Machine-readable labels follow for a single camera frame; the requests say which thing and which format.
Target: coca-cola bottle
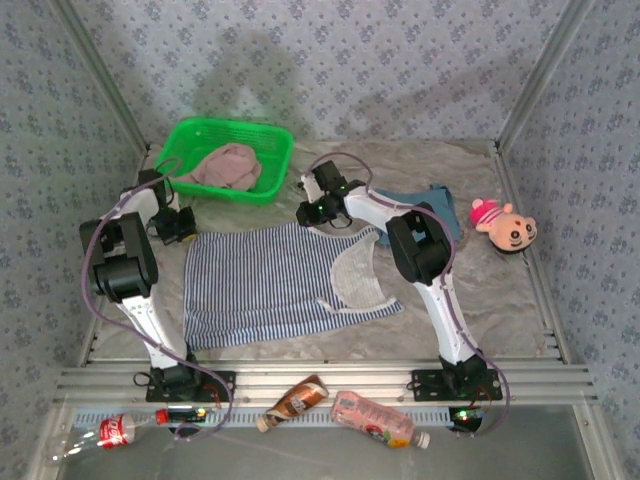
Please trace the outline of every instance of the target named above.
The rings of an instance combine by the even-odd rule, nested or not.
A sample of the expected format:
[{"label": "coca-cola bottle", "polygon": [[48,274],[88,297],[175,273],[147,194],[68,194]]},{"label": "coca-cola bottle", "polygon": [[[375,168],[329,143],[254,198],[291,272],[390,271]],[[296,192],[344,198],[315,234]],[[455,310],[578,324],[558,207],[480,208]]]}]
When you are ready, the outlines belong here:
[{"label": "coca-cola bottle", "polygon": [[164,425],[169,421],[167,409],[151,414],[122,413],[107,418],[94,427],[72,430],[64,435],[51,437],[45,446],[45,461],[55,465],[66,458],[87,450],[111,450],[129,445],[136,438],[140,427],[148,424]]}]

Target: pink cloth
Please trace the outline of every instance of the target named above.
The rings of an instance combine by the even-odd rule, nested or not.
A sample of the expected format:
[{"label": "pink cloth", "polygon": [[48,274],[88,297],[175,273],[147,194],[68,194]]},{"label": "pink cloth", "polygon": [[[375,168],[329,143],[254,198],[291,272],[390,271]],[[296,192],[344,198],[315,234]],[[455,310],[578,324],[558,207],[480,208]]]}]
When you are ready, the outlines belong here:
[{"label": "pink cloth", "polygon": [[502,207],[497,200],[492,198],[483,198],[475,200],[469,212],[471,224],[475,227],[479,223],[491,223],[502,214]]},{"label": "pink cloth", "polygon": [[251,147],[229,143],[211,152],[195,169],[175,181],[244,192],[255,187],[261,172],[262,165]]}]

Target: bottle cap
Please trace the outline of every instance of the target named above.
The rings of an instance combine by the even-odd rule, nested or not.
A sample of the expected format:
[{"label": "bottle cap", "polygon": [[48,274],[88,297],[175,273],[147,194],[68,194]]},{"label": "bottle cap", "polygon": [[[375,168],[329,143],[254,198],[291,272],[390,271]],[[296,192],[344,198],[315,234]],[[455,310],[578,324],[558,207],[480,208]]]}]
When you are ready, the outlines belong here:
[{"label": "bottle cap", "polygon": [[165,423],[169,423],[169,409],[161,408],[156,411],[156,423],[158,425],[164,425]]},{"label": "bottle cap", "polygon": [[262,433],[271,429],[271,425],[267,422],[267,418],[264,415],[260,415],[256,418],[256,427],[258,427],[258,430]]},{"label": "bottle cap", "polygon": [[426,449],[429,446],[429,442],[431,441],[431,435],[427,432],[421,432],[420,438],[416,442],[416,445],[422,449]]}]

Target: plush toy face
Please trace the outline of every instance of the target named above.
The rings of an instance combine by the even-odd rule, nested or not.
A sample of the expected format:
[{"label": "plush toy face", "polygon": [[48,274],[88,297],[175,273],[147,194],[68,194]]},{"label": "plush toy face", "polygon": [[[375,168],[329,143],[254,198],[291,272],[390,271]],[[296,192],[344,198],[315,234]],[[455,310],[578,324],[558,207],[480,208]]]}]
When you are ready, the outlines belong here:
[{"label": "plush toy face", "polygon": [[517,213],[503,213],[490,224],[478,227],[479,231],[486,231],[491,242],[505,252],[524,250],[538,235],[536,221]]}]

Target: white bottle cap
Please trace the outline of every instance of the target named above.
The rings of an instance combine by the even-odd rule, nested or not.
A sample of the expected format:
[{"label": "white bottle cap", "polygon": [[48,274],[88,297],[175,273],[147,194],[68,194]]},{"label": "white bottle cap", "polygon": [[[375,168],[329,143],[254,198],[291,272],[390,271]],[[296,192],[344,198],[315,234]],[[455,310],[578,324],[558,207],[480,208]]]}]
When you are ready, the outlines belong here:
[{"label": "white bottle cap", "polygon": [[256,418],[256,427],[258,427],[258,430],[260,430],[260,432],[264,433],[271,428],[271,425],[267,422],[267,419],[264,415],[260,415],[258,418]]},{"label": "white bottle cap", "polygon": [[420,438],[418,438],[416,445],[424,450],[429,446],[430,441],[431,435],[429,435],[427,432],[421,432]]}]

